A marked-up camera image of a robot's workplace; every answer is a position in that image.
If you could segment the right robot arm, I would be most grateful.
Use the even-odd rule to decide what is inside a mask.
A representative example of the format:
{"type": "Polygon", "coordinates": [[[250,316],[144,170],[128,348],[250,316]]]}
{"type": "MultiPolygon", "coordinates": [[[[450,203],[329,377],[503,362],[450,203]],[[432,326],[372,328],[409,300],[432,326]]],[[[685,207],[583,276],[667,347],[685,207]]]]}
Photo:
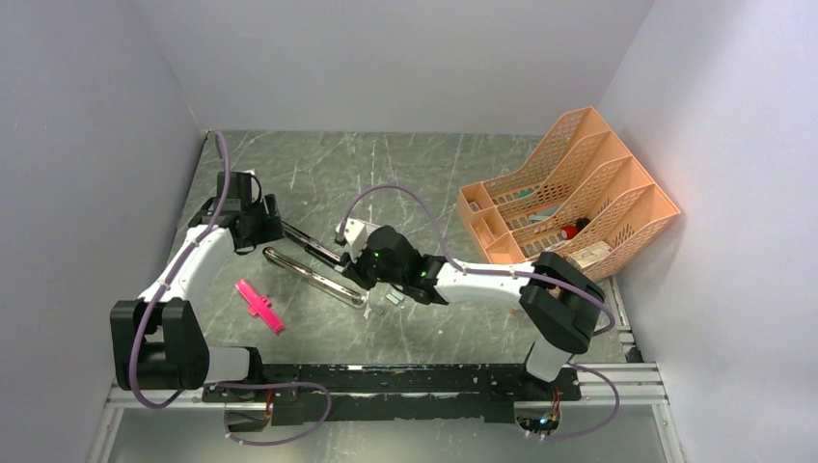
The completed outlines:
{"type": "Polygon", "coordinates": [[[336,229],[346,247],[342,274],[364,289],[388,284],[419,304],[482,302],[523,311],[539,332],[520,377],[523,392],[542,399],[563,366],[588,351],[605,293],[566,259],[485,264],[420,253],[391,226],[351,220],[336,229]]]}

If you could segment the black stapler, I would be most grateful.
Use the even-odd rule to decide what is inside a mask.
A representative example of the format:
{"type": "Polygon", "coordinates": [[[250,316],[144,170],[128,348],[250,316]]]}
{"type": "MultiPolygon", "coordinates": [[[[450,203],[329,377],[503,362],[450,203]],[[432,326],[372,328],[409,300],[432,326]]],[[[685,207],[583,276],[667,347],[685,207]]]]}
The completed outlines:
{"type": "Polygon", "coordinates": [[[328,247],[324,246],[317,239],[309,236],[305,232],[295,228],[294,226],[290,225],[287,222],[282,222],[282,227],[285,236],[289,240],[298,244],[307,254],[311,255],[315,259],[320,260],[327,266],[330,267],[341,266],[341,257],[337,253],[330,250],[328,247]]]}

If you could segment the beige stapler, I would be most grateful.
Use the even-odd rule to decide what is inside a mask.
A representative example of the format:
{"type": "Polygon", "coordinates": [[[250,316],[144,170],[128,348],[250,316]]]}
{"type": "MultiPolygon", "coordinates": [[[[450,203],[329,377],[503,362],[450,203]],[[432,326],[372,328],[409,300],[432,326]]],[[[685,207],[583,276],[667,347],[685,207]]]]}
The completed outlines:
{"type": "Polygon", "coordinates": [[[277,251],[273,247],[263,248],[262,255],[269,262],[305,279],[310,286],[317,288],[353,309],[361,310],[368,303],[368,297],[364,293],[353,290],[319,274],[308,265],[277,251]]]}

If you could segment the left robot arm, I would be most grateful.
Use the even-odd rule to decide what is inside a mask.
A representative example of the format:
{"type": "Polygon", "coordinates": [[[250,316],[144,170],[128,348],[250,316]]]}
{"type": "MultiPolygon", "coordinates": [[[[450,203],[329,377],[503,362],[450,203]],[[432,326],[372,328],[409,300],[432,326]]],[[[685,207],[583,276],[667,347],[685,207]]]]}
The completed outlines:
{"type": "Polygon", "coordinates": [[[257,350],[208,345],[195,310],[228,260],[283,238],[283,222],[275,196],[262,194],[253,172],[220,173],[217,186],[228,190],[227,198],[203,203],[158,279],[110,312],[116,381],[123,390],[133,381],[141,391],[228,382],[245,401],[265,392],[267,374],[257,350]]]}

